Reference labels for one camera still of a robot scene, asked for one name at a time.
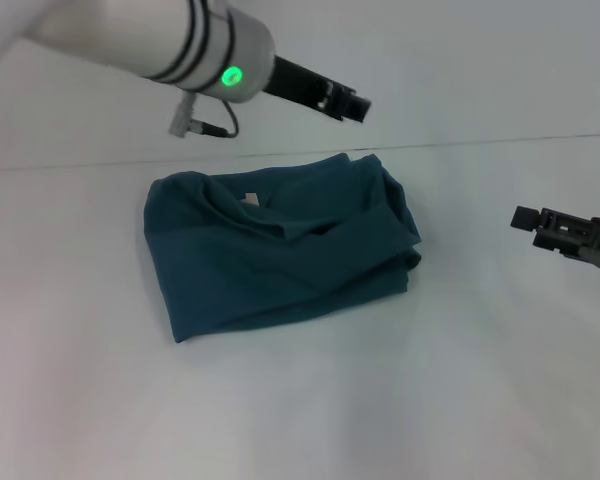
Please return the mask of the teal blue t-shirt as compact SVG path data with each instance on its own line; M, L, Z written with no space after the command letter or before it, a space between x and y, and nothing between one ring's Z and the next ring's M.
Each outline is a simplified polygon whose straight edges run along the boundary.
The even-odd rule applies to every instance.
M173 338L294 324L404 293L421 237L369 155L152 183L144 236Z

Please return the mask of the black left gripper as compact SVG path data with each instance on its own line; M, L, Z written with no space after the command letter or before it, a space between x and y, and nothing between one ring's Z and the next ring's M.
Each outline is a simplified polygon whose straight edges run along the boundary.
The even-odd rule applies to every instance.
M280 56L274 59L273 72L263 92L310 109L323 106L323 113L338 121L363 123L371 107L371 102L359 97L353 89L331 83L326 77Z

